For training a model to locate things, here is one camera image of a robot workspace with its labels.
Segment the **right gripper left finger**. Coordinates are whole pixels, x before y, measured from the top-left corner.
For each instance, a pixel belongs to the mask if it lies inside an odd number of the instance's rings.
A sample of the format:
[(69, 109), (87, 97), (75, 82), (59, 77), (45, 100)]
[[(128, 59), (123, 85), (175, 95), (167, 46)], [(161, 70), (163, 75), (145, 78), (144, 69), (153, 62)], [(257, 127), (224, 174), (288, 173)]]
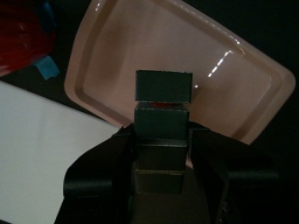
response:
[(69, 166), (53, 224), (128, 224), (133, 125), (88, 150)]

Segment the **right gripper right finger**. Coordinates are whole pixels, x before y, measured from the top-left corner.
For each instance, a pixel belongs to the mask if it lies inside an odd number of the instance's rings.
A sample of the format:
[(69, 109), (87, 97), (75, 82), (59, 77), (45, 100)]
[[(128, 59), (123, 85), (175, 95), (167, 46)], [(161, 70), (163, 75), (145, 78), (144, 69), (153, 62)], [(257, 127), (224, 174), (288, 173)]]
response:
[(279, 175), (272, 160), (237, 140), (211, 131), (195, 122), (188, 124), (191, 164), (204, 191), (209, 224), (233, 224), (225, 206), (233, 193), (245, 200), (263, 197)]

